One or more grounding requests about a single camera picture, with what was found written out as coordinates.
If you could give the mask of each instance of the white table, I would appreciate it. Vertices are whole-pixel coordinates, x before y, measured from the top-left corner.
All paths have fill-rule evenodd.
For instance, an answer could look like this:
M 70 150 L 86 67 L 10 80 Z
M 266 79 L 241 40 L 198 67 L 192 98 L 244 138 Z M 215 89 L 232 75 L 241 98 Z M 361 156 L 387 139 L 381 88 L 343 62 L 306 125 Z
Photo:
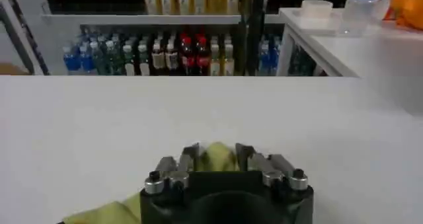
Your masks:
M 302 18 L 299 10 L 280 9 L 286 25 L 278 75 L 288 74 L 296 43 L 332 76 L 423 76 L 423 32 L 384 22 L 369 26 L 368 33 L 359 38 L 337 36 L 342 9 L 334 9 L 329 21 Z
M 123 200 L 217 140 L 304 168 L 316 224 L 423 222 L 423 123 L 360 79 L 0 77 L 0 94 L 2 224 Z

